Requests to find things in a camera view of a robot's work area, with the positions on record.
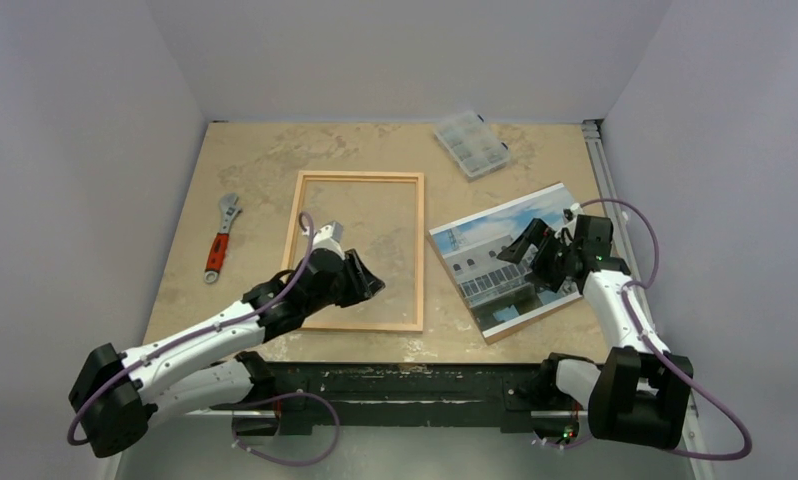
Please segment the light wooden picture frame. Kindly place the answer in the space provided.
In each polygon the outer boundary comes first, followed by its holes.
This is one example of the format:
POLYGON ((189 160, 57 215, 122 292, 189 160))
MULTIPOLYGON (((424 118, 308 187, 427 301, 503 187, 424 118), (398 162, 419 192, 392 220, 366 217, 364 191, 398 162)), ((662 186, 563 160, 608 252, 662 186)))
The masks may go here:
POLYGON ((415 187, 414 237, 414 307, 413 318, 407 323, 363 322, 352 320, 318 320, 310 317, 303 330, 333 332, 422 333, 424 331, 424 237, 425 233, 425 175, 421 172, 377 171, 314 171, 298 173, 286 235, 282 269, 295 266, 294 254, 301 228, 298 215, 303 211, 305 193, 310 182, 412 184, 415 187))

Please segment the building photo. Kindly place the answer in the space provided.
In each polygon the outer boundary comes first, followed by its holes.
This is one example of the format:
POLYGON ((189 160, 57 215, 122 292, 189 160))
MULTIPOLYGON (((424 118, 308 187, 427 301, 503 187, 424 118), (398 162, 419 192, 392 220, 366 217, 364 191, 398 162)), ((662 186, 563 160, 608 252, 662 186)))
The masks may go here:
POLYGON ((571 281, 549 290, 525 279, 537 252, 534 246, 516 264, 497 258, 535 218, 562 227, 563 210, 574 203, 564 184, 556 183, 428 231, 430 244, 486 343, 580 299, 571 281))

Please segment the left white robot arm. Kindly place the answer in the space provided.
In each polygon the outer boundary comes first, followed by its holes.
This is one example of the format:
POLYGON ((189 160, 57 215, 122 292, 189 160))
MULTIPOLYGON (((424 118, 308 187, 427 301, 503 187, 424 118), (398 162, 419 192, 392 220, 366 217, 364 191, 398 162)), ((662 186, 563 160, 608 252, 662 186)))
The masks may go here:
POLYGON ((147 431, 196 410, 275 407, 284 392, 254 347, 302 327, 320 310, 368 301, 385 287, 355 250, 314 250, 295 270, 254 286, 211 318, 164 340, 87 356, 68 400, 67 441, 98 458, 126 450, 147 431))

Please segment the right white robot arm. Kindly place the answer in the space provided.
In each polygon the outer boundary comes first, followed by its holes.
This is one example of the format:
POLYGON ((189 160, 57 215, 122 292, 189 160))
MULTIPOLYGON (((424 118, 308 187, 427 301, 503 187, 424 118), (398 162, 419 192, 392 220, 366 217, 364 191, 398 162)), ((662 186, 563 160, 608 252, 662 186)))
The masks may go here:
POLYGON ((673 355, 643 322, 625 286, 632 281, 626 261, 613 252, 610 219, 577 215, 560 230, 534 218, 498 259, 520 263, 529 249, 527 282, 557 291, 567 283, 592 308, 609 346, 603 363, 553 353, 539 373, 517 388, 525 399, 559 407, 573 399, 587 410, 589 433, 602 440, 669 450, 683 433, 691 375, 688 358, 673 355))

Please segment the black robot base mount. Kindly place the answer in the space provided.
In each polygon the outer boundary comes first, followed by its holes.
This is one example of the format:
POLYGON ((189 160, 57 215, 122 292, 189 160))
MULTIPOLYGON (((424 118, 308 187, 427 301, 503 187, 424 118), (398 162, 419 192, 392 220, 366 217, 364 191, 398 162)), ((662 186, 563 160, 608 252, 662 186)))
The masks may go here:
POLYGON ((265 413, 281 435, 316 426, 479 427, 558 439, 587 428, 587 410, 544 386, 528 364, 269 362, 238 416, 265 413))

